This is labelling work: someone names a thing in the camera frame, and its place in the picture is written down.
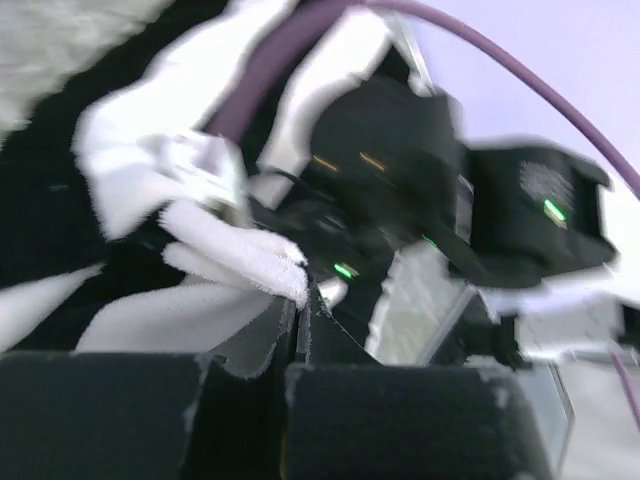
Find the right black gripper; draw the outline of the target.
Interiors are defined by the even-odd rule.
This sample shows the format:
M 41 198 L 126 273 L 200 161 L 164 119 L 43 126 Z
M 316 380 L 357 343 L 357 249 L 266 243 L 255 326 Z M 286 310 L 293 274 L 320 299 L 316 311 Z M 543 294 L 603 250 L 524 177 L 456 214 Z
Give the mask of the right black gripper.
M 315 277 L 348 285 L 336 320 L 382 363 L 458 364 L 473 355 L 504 365 L 523 357 L 511 316 L 492 319 L 478 291 L 450 279 L 446 260 L 476 279 L 487 274 L 458 235 L 472 193 L 457 171 L 459 144 L 446 97 L 419 97 L 388 77 L 339 95 L 310 121 L 277 112 L 261 153 L 265 176 L 292 183 L 262 220 L 298 243 Z M 392 331 L 398 254 L 431 244 L 418 299 L 427 310 L 406 335 Z

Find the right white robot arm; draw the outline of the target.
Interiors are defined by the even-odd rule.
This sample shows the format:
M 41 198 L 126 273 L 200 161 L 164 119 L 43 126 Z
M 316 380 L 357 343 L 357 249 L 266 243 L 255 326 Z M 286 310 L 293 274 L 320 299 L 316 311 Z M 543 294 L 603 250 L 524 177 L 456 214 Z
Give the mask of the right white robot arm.
M 296 242 L 317 280 L 391 281 L 365 347 L 390 365 L 523 360 L 514 323 L 543 280 L 601 271 L 616 255 L 602 229 L 596 165 L 541 144 L 471 149 L 450 98 L 374 77 L 315 115 L 305 167 L 277 207 L 253 198 L 259 225 Z

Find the black white striped pillowcase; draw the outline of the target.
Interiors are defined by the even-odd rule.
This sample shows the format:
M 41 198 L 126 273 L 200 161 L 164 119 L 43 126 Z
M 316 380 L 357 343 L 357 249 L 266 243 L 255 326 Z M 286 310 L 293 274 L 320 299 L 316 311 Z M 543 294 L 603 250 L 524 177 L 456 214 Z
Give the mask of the black white striped pillowcase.
M 274 207 L 275 114 L 310 121 L 392 51 L 379 15 L 338 1 L 174 1 L 73 76 L 1 150 L 2 349 L 202 352 L 274 300 L 304 307 L 298 246 L 196 203 L 153 138 L 231 141 Z

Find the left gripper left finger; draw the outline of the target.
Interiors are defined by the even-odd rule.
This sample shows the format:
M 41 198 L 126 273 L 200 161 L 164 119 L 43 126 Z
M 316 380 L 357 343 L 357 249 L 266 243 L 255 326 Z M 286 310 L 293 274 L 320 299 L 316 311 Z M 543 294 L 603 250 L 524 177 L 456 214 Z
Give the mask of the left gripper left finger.
M 284 299 L 206 353 L 12 352 L 1 359 L 5 479 L 275 479 Z

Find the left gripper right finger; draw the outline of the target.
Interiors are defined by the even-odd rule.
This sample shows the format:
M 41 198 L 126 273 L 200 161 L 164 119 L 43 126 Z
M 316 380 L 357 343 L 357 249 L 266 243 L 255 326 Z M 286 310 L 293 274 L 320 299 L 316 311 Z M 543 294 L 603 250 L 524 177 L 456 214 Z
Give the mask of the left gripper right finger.
M 515 319 L 491 322 L 472 298 L 454 330 L 492 366 L 352 364 L 352 339 L 319 294 L 304 313 L 305 359 L 287 368 L 290 479 L 551 479 Z

